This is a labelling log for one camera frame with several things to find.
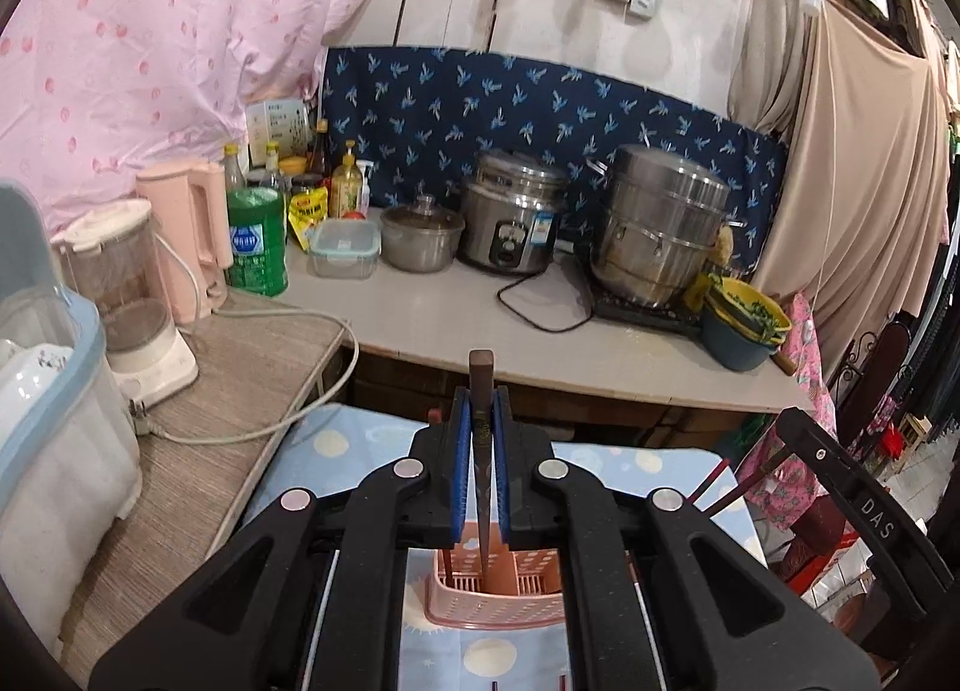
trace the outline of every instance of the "rice cooker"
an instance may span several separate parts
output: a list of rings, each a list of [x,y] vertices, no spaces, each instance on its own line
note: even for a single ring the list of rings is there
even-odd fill
[[[527,155],[480,153],[476,175],[463,183],[467,228],[460,258],[501,274],[544,271],[553,257],[568,184],[565,172]]]

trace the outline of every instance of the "blender jar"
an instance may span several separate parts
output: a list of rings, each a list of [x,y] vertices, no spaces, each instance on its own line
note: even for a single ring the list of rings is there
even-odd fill
[[[157,267],[151,211],[145,199],[113,201],[53,240],[64,282],[97,305],[114,370],[138,370],[162,357],[168,349],[163,341],[175,331]],[[143,356],[146,362],[140,362]],[[122,367],[130,357],[136,362]]]

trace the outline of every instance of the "blue floral curtain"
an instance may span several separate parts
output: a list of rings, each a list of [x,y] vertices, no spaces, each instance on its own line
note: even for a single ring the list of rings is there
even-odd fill
[[[786,149],[743,125],[640,85],[539,60],[426,47],[332,49],[323,114],[335,145],[357,141],[373,160],[371,200],[419,193],[459,206],[477,152],[516,149],[570,177],[562,239],[592,235],[603,180],[584,158],[613,160],[624,143],[649,143],[707,167],[731,188],[728,210],[747,221],[734,256],[752,269],[779,198]]]

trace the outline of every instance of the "yellow cap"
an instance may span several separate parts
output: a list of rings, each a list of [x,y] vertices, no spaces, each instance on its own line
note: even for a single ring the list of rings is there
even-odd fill
[[[353,156],[353,148],[356,144],[357,142],[352,139],[347,139],[344,142],[344,145],[347,146],[347,151],[344,152],[344,166],[353,166],[356,163],[356,158]]]

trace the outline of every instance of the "yellow snack bag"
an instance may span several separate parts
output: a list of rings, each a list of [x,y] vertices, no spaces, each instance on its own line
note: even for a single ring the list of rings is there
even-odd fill
[[[327,195],[326,188],[317,188],[290,197],[287,220],[304,252],[310,247],[310,231],[326,218]]]

